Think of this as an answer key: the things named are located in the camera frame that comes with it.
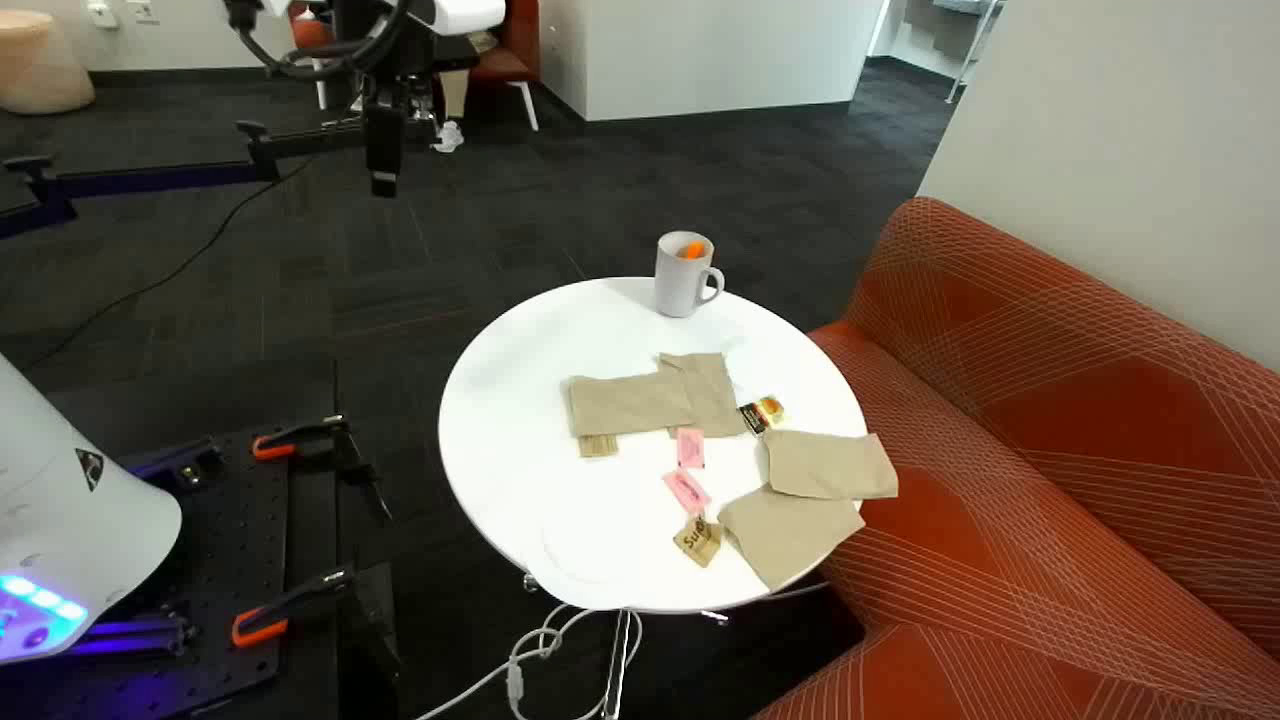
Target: mug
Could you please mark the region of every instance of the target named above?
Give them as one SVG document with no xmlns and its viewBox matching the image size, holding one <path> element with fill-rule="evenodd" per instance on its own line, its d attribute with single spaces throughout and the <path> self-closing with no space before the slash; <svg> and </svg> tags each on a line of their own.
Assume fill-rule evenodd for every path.
<svg viewBox="0 0 1280 720">
<path fill-rule="evenodd" d="M 726 296 L 726 274 L 711 270 L 716 244 L 699 232 L 663 232 L 658 240 L 652 309 L 660 317 L 694 317 Z"/>
</svg>

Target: sofa cushion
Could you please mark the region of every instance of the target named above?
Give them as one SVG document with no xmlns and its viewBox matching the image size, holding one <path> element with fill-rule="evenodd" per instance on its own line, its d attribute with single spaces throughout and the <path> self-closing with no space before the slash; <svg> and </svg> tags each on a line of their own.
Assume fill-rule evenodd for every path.
<svg viewBox="0 0 1280 720">
<path fill-rule="evenodd" d="M 1055 720 L 1162 718 L 1230 720 L 1239 714 L 1095 676 L 971 634 L 897 624 L 770 704 L 770 720 Z"/>
<path fill-rule="evenodd" d="M 852 324 L 812 333 L 880 432 L 899 499 L 830 578 L 868 629 L 993 636 L 1124 683 L 1280 718 L 1280 666 Z"/>
<path fill-rule="evenodd" d="M 1280 655 L 1280 376 L 939 201 L 843 324 Z"/>
</svg>

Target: blue light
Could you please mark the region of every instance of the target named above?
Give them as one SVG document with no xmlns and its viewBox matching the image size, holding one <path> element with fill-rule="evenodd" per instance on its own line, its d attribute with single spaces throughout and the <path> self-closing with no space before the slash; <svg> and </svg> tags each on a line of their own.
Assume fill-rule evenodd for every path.
<svg viewBox="0 0 1280 720">
<path fill-rule="evenodd" d="M 43 591 L 31 598 L 31 606 L 35 607 L 53 607 L 53 606 L 60 606 L 60 598 L 43 590 Z"/>
<path fill-rule="evenodd" d="M 66 622 L 73 622 L 73 624 L 86 622 L 86 607 L 79 607 L 79 606 L 69 606 L 69 602 L 66 602 L 58 613 L 60 613 Z"/>
<path fill-rule="evenodd" d="M 0 590 L 3 590 L 9 598 L 31 598 L 31 591 L 35 591 L 35 585 L 24 580 L 24 578 L 3 578 Z"/>
</svg>

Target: couch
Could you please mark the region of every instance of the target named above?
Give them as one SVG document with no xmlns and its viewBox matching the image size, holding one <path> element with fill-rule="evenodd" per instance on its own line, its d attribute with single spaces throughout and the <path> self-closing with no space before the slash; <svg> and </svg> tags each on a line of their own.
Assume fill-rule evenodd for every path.
<svg viewBox="0 0 1280 720">
<path fill-rule="evenodd" d="M 1280 718 L 1280 376 L 939 201 L 812 333 L 899 468 L 763 718 Z"/>
</svg>

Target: white round table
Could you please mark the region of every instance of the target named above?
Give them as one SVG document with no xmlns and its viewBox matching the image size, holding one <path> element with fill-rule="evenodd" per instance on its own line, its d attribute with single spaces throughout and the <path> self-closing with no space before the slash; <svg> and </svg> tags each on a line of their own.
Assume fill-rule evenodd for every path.
<svg viewBox="0 0 1280 720">
<path fill-rule="evenodd" d="M 687 525 L 663 486 L 677 468 L 674 435 L 622 435 L 616 457 L 583 459 L 568 432 L 565 383 L 658 372 L 660 351 L 726 351 L 738 396 L 785 399 L 785 428 L 864 435 L 864 414 L 842 370 L 770 309 L 726 291 L 687 319 L 663 319 L 647 309 L 647 288 L 647 275 L 565 285 L 492 319 L 443 383 L 443 473 L 486 540 L 565 606 L 752 606 L 770 590 L 731 540 L 710 568 L 674 540 Z M 711 519 L 729 499 L 763 489 L 752 432 L 704 440 L 704 459 Z"/>
</svg>

